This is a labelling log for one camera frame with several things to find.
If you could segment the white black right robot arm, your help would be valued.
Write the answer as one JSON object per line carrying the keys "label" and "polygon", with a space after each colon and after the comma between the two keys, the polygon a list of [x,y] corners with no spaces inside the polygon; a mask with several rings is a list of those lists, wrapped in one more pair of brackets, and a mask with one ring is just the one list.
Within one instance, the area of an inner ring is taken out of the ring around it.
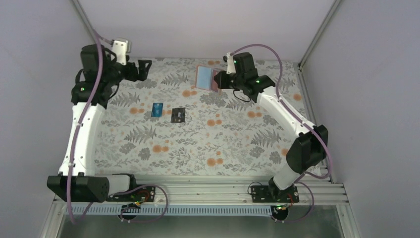
{"label": "white black right robot arm", "polygon": [[295,140],[286,154],[287,164],[268,182],[270,199],[280,202],[310,167],[329,158],[328,130],[323,125],[316,126],[292,107],[270,77],[259,75],[250,53],[227,53],[223,61],[227,64],[226,70],[213,78],[218,88],[241,91],[294,136]]}

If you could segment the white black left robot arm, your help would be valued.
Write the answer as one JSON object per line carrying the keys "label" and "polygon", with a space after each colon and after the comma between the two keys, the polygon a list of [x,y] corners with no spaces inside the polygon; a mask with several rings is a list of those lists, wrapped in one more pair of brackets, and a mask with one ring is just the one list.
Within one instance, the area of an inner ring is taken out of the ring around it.
{"label": "white black left robot arm", "polygon": [[119,194],[133,200],[138,187],[132,174],[95,174],[96,140],[108,103],[115,95],[113,87],[122,80],[144,81],[151,60],[130,62],[130,43],[115,40],[111,49],[87,45],[81,50],[82,69],[71,90],[72,128],[67,150],[57,175],[49,176],[47,187],[64,201],[104,202]]}

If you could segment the blue credit card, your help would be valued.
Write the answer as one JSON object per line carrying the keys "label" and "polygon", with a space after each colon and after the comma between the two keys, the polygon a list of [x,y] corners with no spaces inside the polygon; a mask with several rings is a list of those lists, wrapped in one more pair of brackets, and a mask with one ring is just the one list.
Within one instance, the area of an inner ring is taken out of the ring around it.
{"label": "blue credit card", "polygon": [[153,103],[151,117],[160,118],[163,113],[163,103]]}

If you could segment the black VIP card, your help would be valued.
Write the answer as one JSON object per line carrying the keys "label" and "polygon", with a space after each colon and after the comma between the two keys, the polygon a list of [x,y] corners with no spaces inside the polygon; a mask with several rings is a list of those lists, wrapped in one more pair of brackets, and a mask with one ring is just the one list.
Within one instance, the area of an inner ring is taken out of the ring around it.
{"label": "black VIP card", "polygon": [[171,116],[172,123],[184,123],[185,122],[185,108],[174,108]]}
{"label": "black VIP card", "polygon": [[171,123],[181,123],[182,110],[180,108],[174,108],[171,113]]}

